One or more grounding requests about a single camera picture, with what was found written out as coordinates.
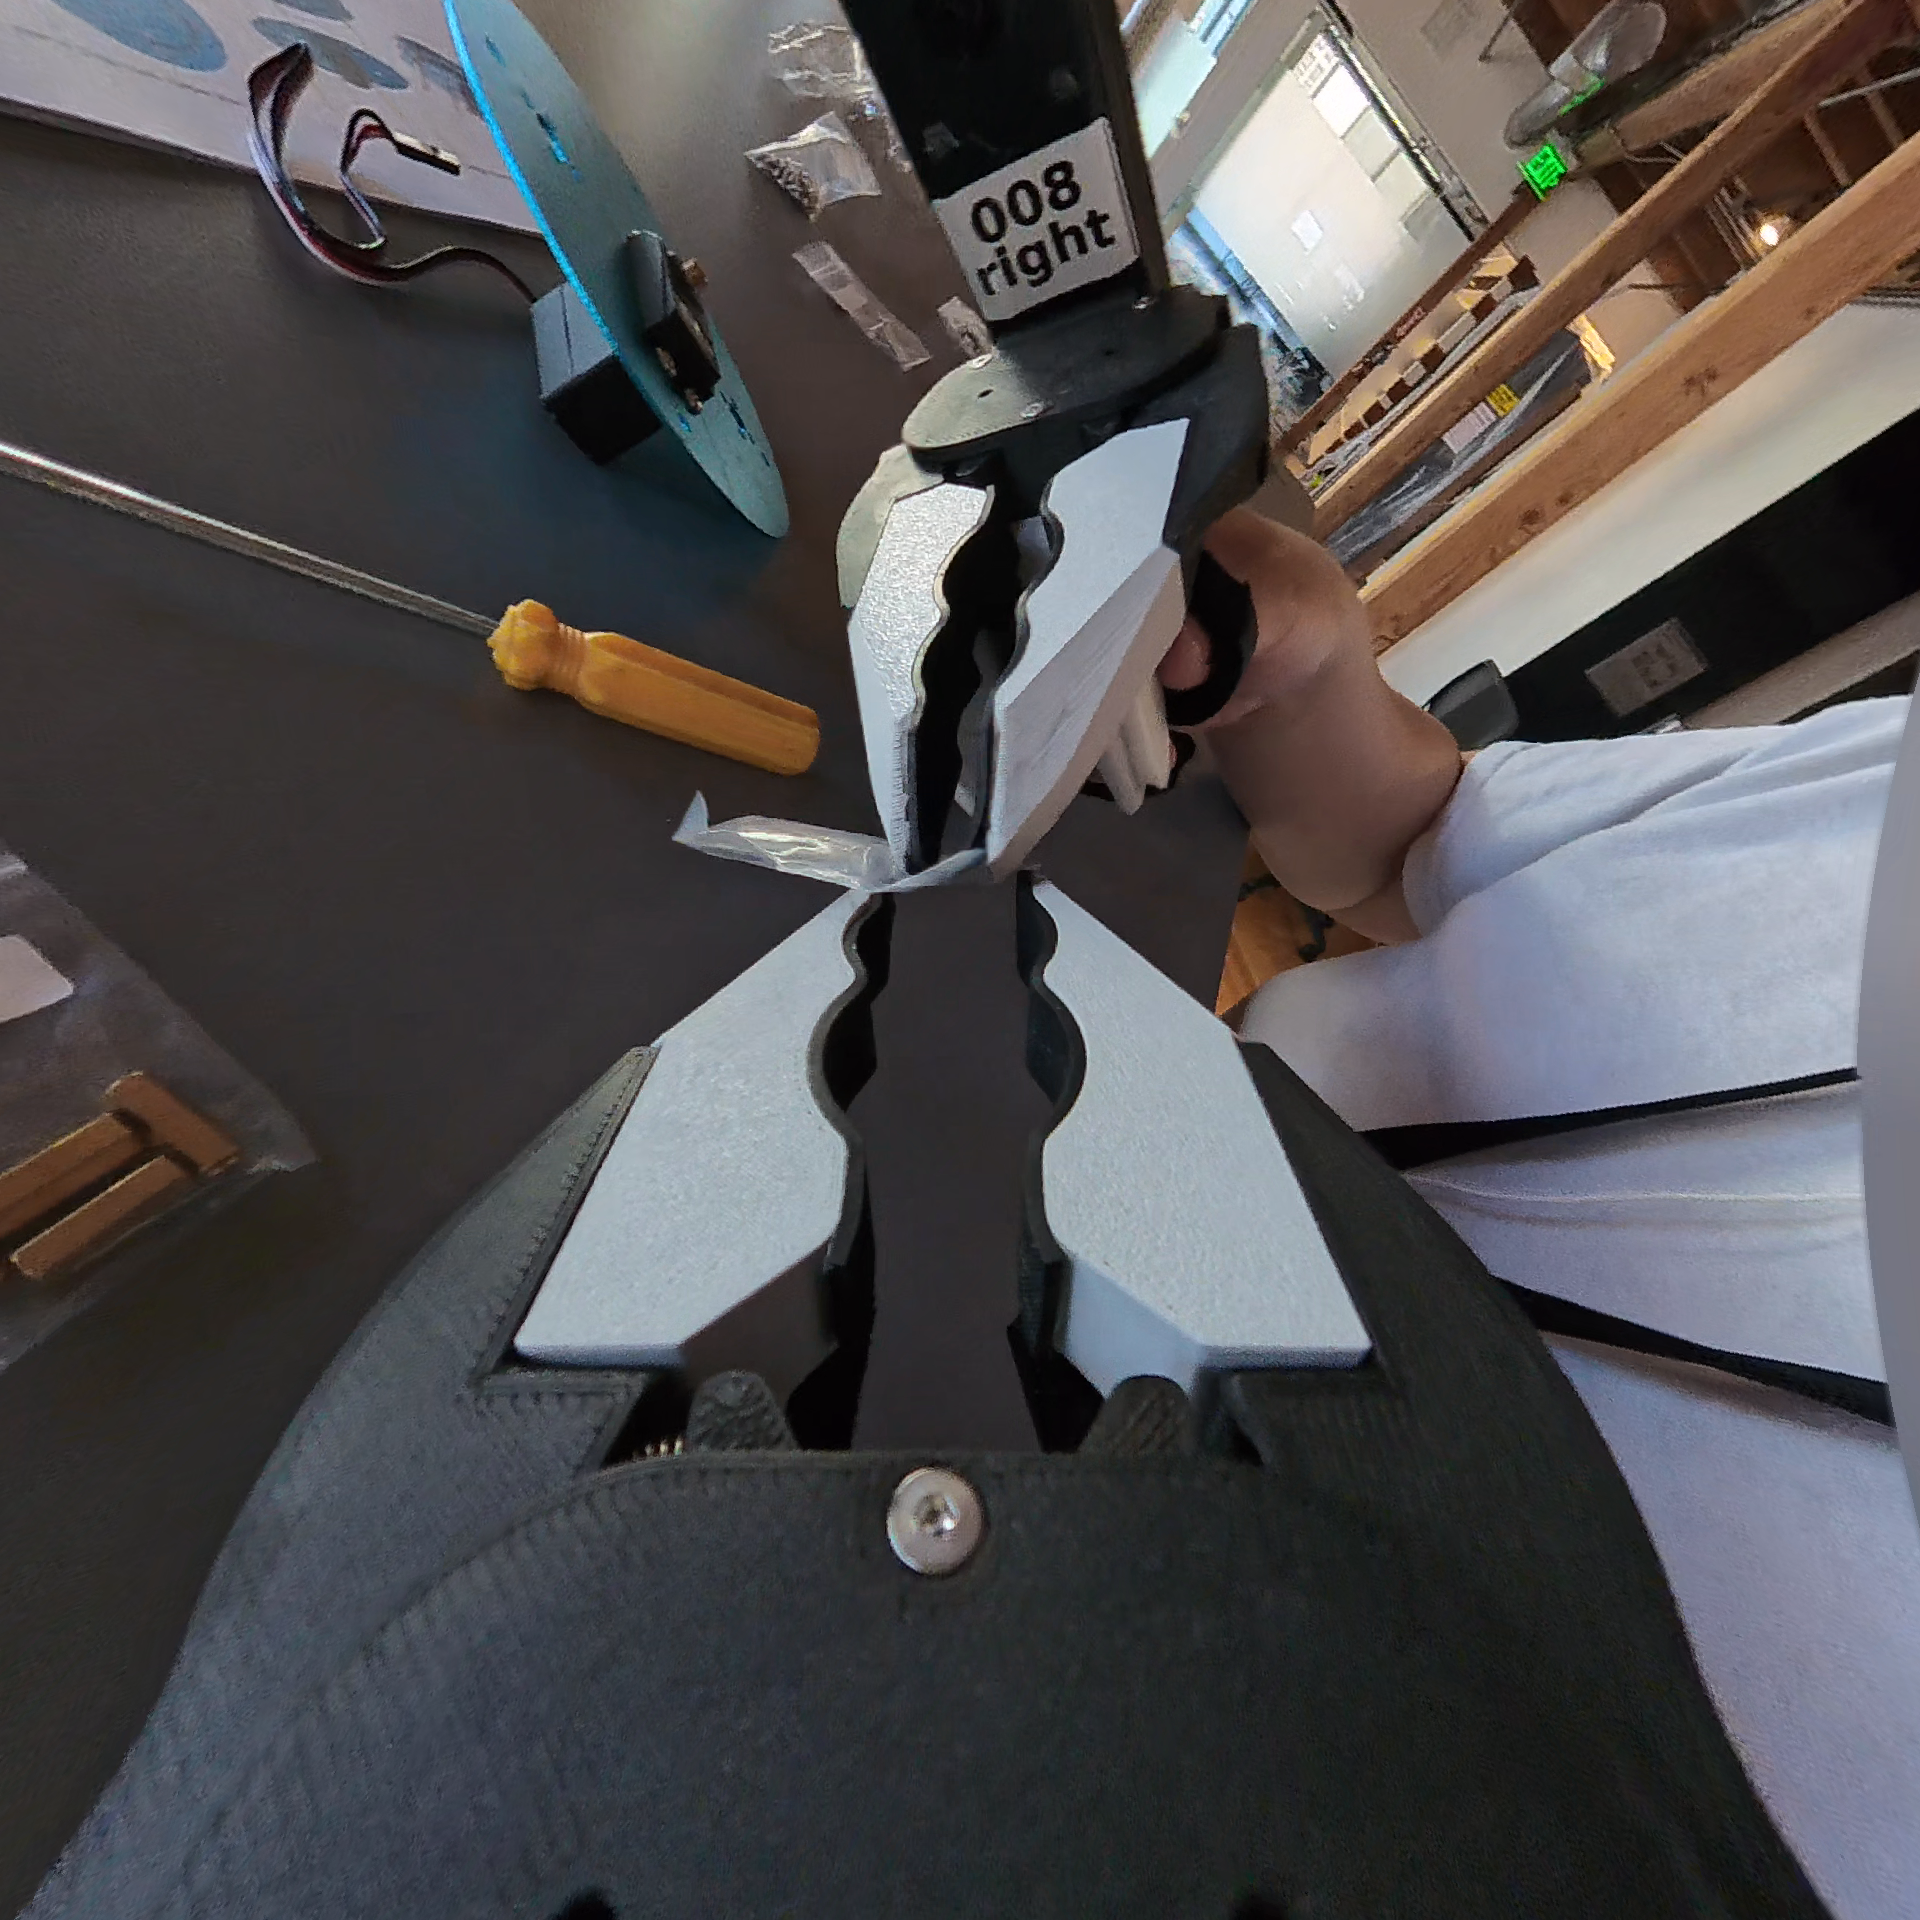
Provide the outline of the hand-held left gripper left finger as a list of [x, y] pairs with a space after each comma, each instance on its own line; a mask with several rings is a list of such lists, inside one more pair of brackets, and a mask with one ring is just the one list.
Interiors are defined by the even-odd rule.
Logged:
[[849, 1107], [876, 1070], [896, 903], [845, 893], [669, 1026], [522, 1319], [523, 1361], [756, 1373], [804, 1450], [845, 1450], [874, 1342]]

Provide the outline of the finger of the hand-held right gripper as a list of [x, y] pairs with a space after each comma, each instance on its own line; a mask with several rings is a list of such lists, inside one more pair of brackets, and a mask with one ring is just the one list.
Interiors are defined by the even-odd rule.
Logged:
[[968, 764], [964, 719], [981, 683], [977, 578], [992, 561], [995, 503], [992, 487], [969, 485], [891, 503], [849, 617], [881, 829], [910, 874], [940, 859]]
[[1186, 434], [1185, 418], [1124, 429], [1046, 485], [1058, 553], [1021, 597], [1021, 643], [992, 692], [990, 874], [1014, 874], [1090, 774], [1123, 812], [1172, 781], [1157, 675], [1186, 615], [1165, 541]]

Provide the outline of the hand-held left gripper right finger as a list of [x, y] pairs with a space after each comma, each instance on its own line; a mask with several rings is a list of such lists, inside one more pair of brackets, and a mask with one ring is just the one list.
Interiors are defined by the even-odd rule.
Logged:
[[1025, 1161], [1014, 1366], [1040, 1444], [1123, 1383], [1208, 1415], [1225, 1375], [1354, 1370], [1374, 1343], [1235, 1033], [1051, 881], [1020, 877]]

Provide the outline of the clear bag of long screws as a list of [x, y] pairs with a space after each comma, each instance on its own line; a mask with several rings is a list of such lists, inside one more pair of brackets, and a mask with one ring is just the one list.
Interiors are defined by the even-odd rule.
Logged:
[[713, 823], [704, 794], [693, 795], [673, 839], [680, 847], [693, 852], [732, 859], [771, 874], [819, 881], [866, 897], [992, 882], [987, 857], [981, 847], [964, 847], [931, 868], [908, 870], [901, 854], [876, 834], [761, 814]]

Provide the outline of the yellow-handled screwdriver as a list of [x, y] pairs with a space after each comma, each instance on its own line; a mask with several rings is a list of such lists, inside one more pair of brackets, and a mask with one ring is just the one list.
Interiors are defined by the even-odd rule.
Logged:
[[781, 778], [806, 772], [819, 755], [821, 722], [814, 708], [653, 645], [609, 630], [574, 628], [538, 601], [518, 601], [504, 615], [477, 615], [12, 441], [2, 444], [2, 474], [289, 571], [313, 586], [350, 593], [481, 638], [490, 646], [498, 676], [513, 689], [553, 690], [621, 727], [666, 737]]

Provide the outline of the clear bag of brass standoffs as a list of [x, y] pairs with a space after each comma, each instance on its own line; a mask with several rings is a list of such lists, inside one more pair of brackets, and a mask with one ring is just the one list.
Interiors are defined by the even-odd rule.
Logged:
[[297, 1119], [48, 877], [2, 851], [2, 1363], [117, 1250], [316, 1158]]

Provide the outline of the person's right forearm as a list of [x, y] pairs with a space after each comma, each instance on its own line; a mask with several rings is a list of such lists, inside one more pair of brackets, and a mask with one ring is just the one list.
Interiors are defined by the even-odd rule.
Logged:
[[1309, 908], [1376, 945], [1412, 942], [1406, 857], [1445, 812], [1465, 772], [1450, 729], [1382, 686], [1365, 759], [1348, 759], [1284, 790], [1256, 794], [1241, 817], [1275, 881]]

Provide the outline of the dark grey desk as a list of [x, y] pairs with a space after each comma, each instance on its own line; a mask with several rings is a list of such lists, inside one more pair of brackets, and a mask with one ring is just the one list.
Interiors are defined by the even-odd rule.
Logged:
[[5, 1915], [81, 1836], [176, 1660], [158, 1788], [268, 1791], [112, 1837], [76, 1915], [1230, 1915], [1176, 1860], [1217, 1725], [1121, 1719], [1172, 1629], [1070, 1677], [1040, 1777], [977, 1758], [984, 1589], [902, 1572], [872, 1455], [627, 1455], [634, 1394], [436, 1363], [276, 1454], [400, 1270], [617, 1061], [827, 892], [669, 844], [689, 795], [869, 826], [832, 533], [912, 402], [750, 181], [802, 5], [530, 5], [715, 278], [794, 511], [669, 450], [593, 468], [483, 273], [358, 292], [253, 182], [5, 131], [5, 413], [27, 441], [466, 606], [571, 617], [814, 703], [786, 783], [507, 692], [485, 646], [5, 485], [5, 841], [292, 1111], [320, 1164], [161, 1227], [5, 1371]]

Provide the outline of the person's right hand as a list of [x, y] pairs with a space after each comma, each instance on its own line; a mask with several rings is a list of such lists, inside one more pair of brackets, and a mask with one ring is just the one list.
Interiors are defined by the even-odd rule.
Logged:
[[1204, 551], [1256, 612], [1252, 653], [1203, 724], [1228, 788], [1256, 812], [1266, 788], [1363, 762], [1386, 690], [1356, 587], [1321, 543], [1241, 508], [1209, 531]]

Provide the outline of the clear bag of black screws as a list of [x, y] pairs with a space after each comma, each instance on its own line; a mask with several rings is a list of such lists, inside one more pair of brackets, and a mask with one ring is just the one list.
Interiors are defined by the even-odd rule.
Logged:
[[832, 205], [881, 197], [881, 181], [845, 119], [827, 110], [786, 135], [750, 148], [750, 166], [786, 191], [812, 221]]

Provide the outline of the black servo motor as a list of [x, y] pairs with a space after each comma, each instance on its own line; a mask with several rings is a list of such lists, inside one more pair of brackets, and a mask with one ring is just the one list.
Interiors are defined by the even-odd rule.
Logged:
[[[624, 258], [640, 303], [640, 341], [682, 406], [698, 417], [722, 378], [704, 311], [704, 270], [657, 231], [630, 231]], [[594, 463], [612, 463], [660, 426], [576, 289], [562, 278], [532, 303], [540, 398]]]

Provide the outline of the teal round plate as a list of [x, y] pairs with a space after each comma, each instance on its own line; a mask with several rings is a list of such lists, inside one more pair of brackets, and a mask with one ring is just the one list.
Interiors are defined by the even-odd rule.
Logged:
[[666, 239], [666, 231], [634, 170], [514, 5], [445, 3], [444, 14], [488, 131], [562, 278], [646, 394], [660, 427], [750, 525], [781, 537], [788, 525], [781, 476], [718, 326], [709, 317], [722, 378], [698, 417], [682, 406], [640, 341], [640, 303], [621, 249], [629, 234]]

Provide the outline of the person's white shirt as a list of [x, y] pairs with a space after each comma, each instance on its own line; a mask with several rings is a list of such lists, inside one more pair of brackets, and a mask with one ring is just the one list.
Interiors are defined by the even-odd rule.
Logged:
[[1868, 1259], [1857, 1022], [1908, 702], [1474, 756], [1408, 945], [1241, 1036], [1500, 1281], [1613, 1451], [1696, 1662], [1835, 1915], [1916, 1915], [1916, 1515]]

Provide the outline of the white outlet plate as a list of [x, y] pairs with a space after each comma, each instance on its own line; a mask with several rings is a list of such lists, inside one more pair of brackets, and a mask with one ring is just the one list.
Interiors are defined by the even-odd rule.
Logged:
[[1587, 681], [1613, 718], [1642, 714], [1710, 671], [1680, 617], [1666, 617], [1587, 668]]

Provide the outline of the open instruction booklet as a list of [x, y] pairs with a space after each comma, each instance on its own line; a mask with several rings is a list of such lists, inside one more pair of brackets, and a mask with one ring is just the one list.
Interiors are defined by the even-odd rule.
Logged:
[[373, 141], [352, 166], [373, 199], [538, 229], [473, 106], [442, 3], [5, 3], [2, 99], [246, 171], [250, 71], [292, 41], [318, 65], [286, 135], [300, 186], [338, 187], [345, 123], [371, 107], [464, 166], [448, 177]]

